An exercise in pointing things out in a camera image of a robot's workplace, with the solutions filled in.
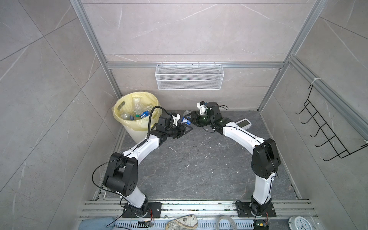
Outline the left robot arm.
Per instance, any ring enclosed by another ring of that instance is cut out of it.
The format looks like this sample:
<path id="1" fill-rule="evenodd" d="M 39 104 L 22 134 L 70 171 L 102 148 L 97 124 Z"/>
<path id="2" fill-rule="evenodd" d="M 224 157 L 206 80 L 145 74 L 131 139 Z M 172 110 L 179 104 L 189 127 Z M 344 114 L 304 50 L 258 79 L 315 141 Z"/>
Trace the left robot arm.
<path id="1" fill-rule="evenodd" d="M 148 122 L 146 137 L 131 149 L 110 156 L 101 190 L 117 194 L 127 201 L 124 209 L 130 210 L 139 218 L 149 211 L 149 202 L 138 188 L 139 164 L 154 150 L 159 148 L 167 138 L 178 139 L 193 128 L 191 113 L 182 117 L 178 113 L 168 112 L 161 106 L 153 107 Z"/>

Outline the white bottle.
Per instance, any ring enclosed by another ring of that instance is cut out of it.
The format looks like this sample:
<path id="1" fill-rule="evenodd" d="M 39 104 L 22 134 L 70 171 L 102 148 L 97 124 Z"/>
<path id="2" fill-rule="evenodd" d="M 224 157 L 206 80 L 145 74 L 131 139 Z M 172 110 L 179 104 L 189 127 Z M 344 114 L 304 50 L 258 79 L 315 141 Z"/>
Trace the white bottle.
<path id="1" fill-rule="evenodd" d="M 141 103 L 140 97 L 133 97 L 133 106 L 135 117 L 140 117 L 141 114 L 145 111 L 144 106 Z"/>

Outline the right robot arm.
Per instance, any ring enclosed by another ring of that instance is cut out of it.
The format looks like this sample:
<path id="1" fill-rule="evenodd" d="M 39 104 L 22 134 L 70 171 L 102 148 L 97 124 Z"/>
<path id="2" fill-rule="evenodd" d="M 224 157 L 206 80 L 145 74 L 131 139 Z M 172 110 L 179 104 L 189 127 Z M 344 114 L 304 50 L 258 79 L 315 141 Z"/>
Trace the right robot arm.
<path id="1" fill-rule="evenodd" d="M 255 174 L 255 189 L 251 196 L 250 209 L 256 217 L 265 215 L 272 205 L 272 184 L 281 165 L 275 141 L 251 134 L 220 113 L 202 115 L 194 111 L 186 119 L 198 127 L 210 126 L 215 132 L 234 140 L 252 154 L 251 168 Z"/>

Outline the crushed clear bottle blue band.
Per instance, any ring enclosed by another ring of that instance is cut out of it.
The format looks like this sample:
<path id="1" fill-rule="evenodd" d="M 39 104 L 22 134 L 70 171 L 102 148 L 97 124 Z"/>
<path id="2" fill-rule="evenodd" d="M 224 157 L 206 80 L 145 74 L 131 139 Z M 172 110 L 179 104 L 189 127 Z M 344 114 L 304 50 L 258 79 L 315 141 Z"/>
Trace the crushed clear bottle blue band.
<path id="1" fill-rule="evenodd" d="M 146 111 L 144 111 L 142 114 L 141 114 L 141 119 L 144 119 L 144 118 L 146 118 L 146 117 L 149 117 L 149 115 L 150 115 L 150 112 L 148 111 L 148 110 L 146 110 Z"/>

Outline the clear bottle blue label back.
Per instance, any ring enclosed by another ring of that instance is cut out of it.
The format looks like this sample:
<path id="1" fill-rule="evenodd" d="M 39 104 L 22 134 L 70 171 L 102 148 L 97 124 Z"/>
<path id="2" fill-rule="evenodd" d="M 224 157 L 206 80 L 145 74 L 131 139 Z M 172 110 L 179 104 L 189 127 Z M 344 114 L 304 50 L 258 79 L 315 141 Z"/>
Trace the clear bottle blue label back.
<path id="1" fill-rule="evenodd" d="M 191 113 L 192 113 L 191 110 L 184 111 L 183 117 L 182 117 L 182 123 L 191 126 L 191 121 L 190 121 Z"/>

